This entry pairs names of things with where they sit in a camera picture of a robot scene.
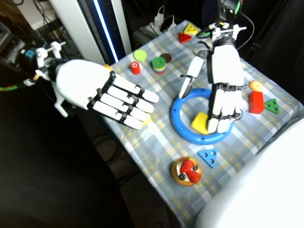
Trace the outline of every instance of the green triangle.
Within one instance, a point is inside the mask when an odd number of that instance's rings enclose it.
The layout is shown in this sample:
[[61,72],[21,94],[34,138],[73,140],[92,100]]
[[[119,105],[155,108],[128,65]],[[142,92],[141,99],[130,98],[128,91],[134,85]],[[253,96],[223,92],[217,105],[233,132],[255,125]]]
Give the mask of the green triangle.
[[277,102],[275,99],[272,99],[270,101],[267,101],[264,103],[265,109],[268,111],[271,111],[274,114],[279,114],[279,106],[277,105]]

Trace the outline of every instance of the blue ring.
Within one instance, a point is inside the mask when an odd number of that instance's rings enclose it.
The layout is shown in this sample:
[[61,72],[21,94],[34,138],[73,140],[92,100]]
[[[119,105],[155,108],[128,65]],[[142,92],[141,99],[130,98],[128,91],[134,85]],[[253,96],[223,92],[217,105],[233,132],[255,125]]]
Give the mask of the blue ring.
[[188,94],[187,97],[180,99],[176,98],[172,104],[171,111],[170,111],[170,118],[173,127],[175,128],[176,132],[183,137],[184,139],[200,144],[200,145],[210,145],[215,144],[224,139],[230,132],[233,127],[233,122],[231,123],[229,129],[224,133],[212,133],[208,135],[203,134],[195,134],[190,131],[184,123],[181,121],[180,111],[182,105],[191,98],[195,98],[198,96],[205,97],[207,99],[210,98],[211,90],[209,89],[192,89],[191,92]]

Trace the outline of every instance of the blue checkered tablecloth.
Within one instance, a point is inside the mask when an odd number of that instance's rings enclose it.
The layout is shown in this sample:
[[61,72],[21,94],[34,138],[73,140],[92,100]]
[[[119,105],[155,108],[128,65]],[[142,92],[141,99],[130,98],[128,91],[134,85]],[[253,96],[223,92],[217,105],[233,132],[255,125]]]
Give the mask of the blue checkered tablecloth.
[[[264,85],[264,100],[275,98],[280,114],[267,110],[262,114],[248,112],[247,98],[249,88],[243,91],[243,117],[236,121],[231,133],[221,142],[214,145],[196,145],[181,138],[174,130],[170,121],[170,107],[178,95],[183,80],[180,75],[187,72],[194,57],[193,49],[199,46],[198,39],[181,44],[178,33],[182,32],[187,21],[176,28],[147,43],[141,49],[147,52],[147,59],[140,62],[142,71],[134,75],[129,65],[134,61],[133,54],[121,59],[112,68],[115,72],[141,87],[156,92],[159,103],[151,120],[141,130],[133,130],[114,120],[104,118],[113,133],[121,141],[126,151],[142,170],[151,185],[158,191],[172,212],[185,227],[191,227],[198,212],[274,135],[286,128],[292,121],[304,115],[304,107],[275,82],[260,73],[249,63],[242,60],[245,83],[257,80]],[[156,74],[151,61],[162,53],[170,53],[172,61],[167,65],[166,73]],[[194,88],[209,88],[206,65],[194,81]],[[207,112],[208,100],[195,98],[189,100],[180,112],[182,121],[189,126],[198,112]],[[217,148],[216,167],[209,167],[198,152]],[[171,175],[173,162],[184,156],[194,157],[201,165],[204,177],[193,187],[183,187],[175,182]]]

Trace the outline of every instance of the glowing blue light strip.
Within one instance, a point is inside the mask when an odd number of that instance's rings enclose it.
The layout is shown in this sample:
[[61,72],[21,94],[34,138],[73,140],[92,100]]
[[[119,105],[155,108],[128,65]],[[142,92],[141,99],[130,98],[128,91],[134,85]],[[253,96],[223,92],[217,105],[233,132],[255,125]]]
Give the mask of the glowing blue light strip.
[[108,31],[108,28],[106,27],[105,19],[103,17],[103,14],[101,13],[98,1],[97,0],[93,0],[93,2],[94,2],[94,5],[95,5],[95,8],[97,10],[97,14],[99,16],[100,22],[101,22],[101,24],[102,24],[102,26],[104,28],[104,33],[105,33],[105,36],[106,36],[106,38],[108,40],[108,43],[110,45],[110,48],[111,48],[112,54],[114,56],[115,62],[118,63],[118,58],[117,58],[117,55],[116,55],[116,52],[115,52],[115,49],[114,49],[114,46],[113,46],[113,43],[112,43],[109,31]]

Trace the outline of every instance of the blue triangle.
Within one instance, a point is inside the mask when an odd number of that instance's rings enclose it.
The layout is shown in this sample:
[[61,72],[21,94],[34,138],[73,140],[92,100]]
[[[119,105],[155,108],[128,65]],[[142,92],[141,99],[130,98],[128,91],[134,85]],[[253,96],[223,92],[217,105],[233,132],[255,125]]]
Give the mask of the blue triangle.
[[212,150],[206,150],[199,152],[199,156],[202,157],[202,159],[205,160],[205,162],[208,163],[209,166],[212,168],[215,167],[215,164],[217,162],[217,156],[218,156],[218,149],[212,149]]

